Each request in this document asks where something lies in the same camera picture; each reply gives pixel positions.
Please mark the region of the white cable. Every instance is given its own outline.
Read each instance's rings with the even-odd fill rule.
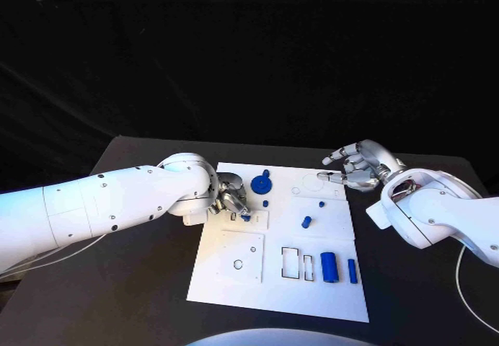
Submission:
[[[63,248],[66,248],[67,245],[64,247],[59,247],[54,250],[51,250],[47,254],[44,254],[41,257],[36,257],[31,261],[20,263],[15,267],[10,267],[7,270],[4,270],[2,272],[0,272],[0,274],[5,274],[7,272],[10,272],[11,270],[23,267],[24,265],[31,264],[33,262],[40,261],[43,258],[47,258],[51,254],[54,254],[56,252],[59,252]]]
[[[27,268],[27,269],[23,269],[23,270],[18,270],[18,271],[15,271],[15,272],[11,272],[11,273],[7,274],[7,275],[1,275],[1,276],[0,276],[0,279],[2,279],[2,278],[5,278],[7,276],[14,275],[14,274],[17,274],[17,273],[20,273],[20,272],[27,272],[27,271],[31,270],[31,269],[44,267],[46,265],[51,265],[53,263],[57,263],[57,262],[66,260],[66,259],[70,258],[74,254],[79,254],[85,249],[87,249],[87,248],[103,238],[103,236],[105,236],[105,234],[100,235],[100,237],[98,237],[96,240],[95,240],[92,243],[89,243],[89,245],[85,246],[85,248],[79,249],[79,250],[77,250],[76,252],[73,252],[69,256],[66,256],[66,257],[57,259],[57,260],[53,261],[53,262],[46,263],[44,265],[36,265],[34,267],[30,267],[30,268]]]
[[[462,247],[462,249],[460,250],[460,256],[457,258],[457,265],[455,265],[455,286],[457,286],[457,292],[460,293],[460,298],[462,299],[462,303],[467,307],[467,310],[472,313],[472,316],[475,317],[475,319],[496,332],[499,333],[499,330],[496,330],[478,317],[478,315],[474,313],[474,311],[471,310],[470,306],[467,305],[467,302],[464,300],[462,297],[462,293],[460,292],[460,260],[462,258],[462,253],[464,253],[465,247]]]

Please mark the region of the white board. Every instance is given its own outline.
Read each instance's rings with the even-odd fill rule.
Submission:
[[[265,195],[256,195],[250,191],[250,180],[260,175],[263,169],[269,170],[272,189]],[[230,223],[229,212],[220,212],[214,216],[209,214],[187,300],[369,322],[359,267],[357,284],[350,284],[347,276],[347,259],[353,259],[357,266],[359,263],[343,186],[317,180],[314,178],[320,172],[317,169],[220,163],[217,172],[233,172],[240,176],[248,206],[252,210],[260,211],[256,213],[260,221],[253,221],[252,224],[239,221]],[[268,200],[266,208],[262,207],[263,200]],[[318,207],[320,201],[324,202],[323,208]],[[301,227],[304,216],[311,217],[307,229]],[[258,260],[249,264],[250,276],[248,274],[245,277],[240,274],[243,267],[236,270],[230,263],[235,258],[233,253],[227,255],[219,249],[222,234],[226,232],[262,236],[259,279],[256,275],[252,277],[258,271],[255,264]],[[240,241],[240,249],[233,250],[235,254],[246,255],[243,251],[248,248],[248,241],[255,240],[255,237],[245,235],[236,237],[243,237],[246,240]],[[298,249],[299,279],[281,277],[282,247]],[[335,254],[338,283],[324,283],[321,280],[321,252]],[[304,255],[312,256],[312,282],[302,278]],[[213,274],[219,272],[220,263],[226,266],[222,276]]]

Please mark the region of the tabletop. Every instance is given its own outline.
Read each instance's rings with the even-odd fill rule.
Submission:
[[[116,137],[92,174],[194,152],[219,161],[321,168],[330,149],[253,146]],[[398,154],[412,168],[442,170],[481,194],[484,187],[460,157]],[[379,345],[487,345],[496,335],[467,311],[455,290],[460,243],[413,248],[389,227],[377,229],[364,209],[380,187],[347,190],[356,252],[370,323],[186,301],[203,225],[183,226],[165,214],[108,234],[87,250],[33,270],[0,313],[0,345],[184,345],[249,328],[325,332]],[[72,244],[59,256],[90,240]],[[474,312],[499,326],[499,271],[464,252],[460,284]]]

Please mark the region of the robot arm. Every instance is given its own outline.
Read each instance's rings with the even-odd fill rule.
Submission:
[[[219,175],[200,156],[175,154],[157,167],[0,195],[0,272],[27,257],[148,222],[165,211],[183,216],[184,225],[206,222],[207,208],[249,214],[240,178]]]
[[[370,140],[343,147],[321,162],[328,164],[341,158],[346,158],[347,174],[321,172],[317,177],[360,191],[372,191],[379,181],[383,182],[380,200],[366,209],[377,227],[392,226],[419,249],[451,236],[483,262],[499,267],[499,232],[493,217],[499,198],[481,198],[461,180],[441,171],[408,170]]]

